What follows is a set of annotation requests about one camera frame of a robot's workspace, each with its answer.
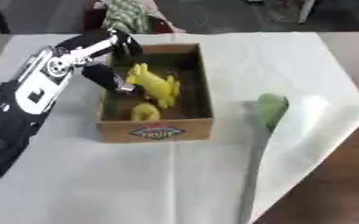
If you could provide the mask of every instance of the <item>white tabletop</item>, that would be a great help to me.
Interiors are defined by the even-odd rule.
[[[12,38],[0,56],[0,81],[41,46],[69,37]],[[0,180],[0,224],[221,224],[237,223],[241,215],[243,221],[255,220],[359,125],[359,92],[315,34],[137,39],[201,43],[216,115],[211,139],[102,143],[94,126],[99,87],[76,76],[25,154]],[[332,82],[344,91],[331,91]],[[265,147],[269,135],[257,123],[254,101],[265,92],[292,96],[299,89],[299,95],[321,95],[328,104],[351,105],[357,113],[334,114],[335,120],[324,124],[328,127],[320,124],[327,132],[323,143],[313,132],[294,146],[280,143],[287,136],[282,125]]]

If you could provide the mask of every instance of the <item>green object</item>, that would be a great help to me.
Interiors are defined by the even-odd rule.
[[[112,0],[103,27],[127,33],[151,33],[148,15],[135,0]]]
[[[284,96],[262,94],[258,97],[258,115],[261,122],[272,132],[288,109],[289,102]]]

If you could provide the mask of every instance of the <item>box label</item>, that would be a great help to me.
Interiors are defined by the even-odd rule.
[[[136,137],[145,137],[152,140],[163,140],[169,137],[178,136],[185,131],[183,129],[177,129],[171,126],[155,124],[152,126],[145,126],[141,129],[134,129],[130,132],[130,135]]]

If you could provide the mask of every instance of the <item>gray floor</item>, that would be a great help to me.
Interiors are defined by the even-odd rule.
[[[85,1],[0,0],[0,8],[14,33],[75,33],[81,31]],[[178,27],[192,33],[359,31],[359,0],[321,0],[305,24],[272,22],[265,5],[243,0],[156,2]]]

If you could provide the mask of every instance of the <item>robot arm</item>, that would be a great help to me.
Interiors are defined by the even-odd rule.
[[[108,67],[91,65],[93,58],[110,52],[122,57],[126,52],[142,53],[142,48],[122,31],[93,31],[42,48],[14,79],[0,85],[0,178],[23,153],[30,137],[38,133],[77,67],[109,91],[134,90]]]

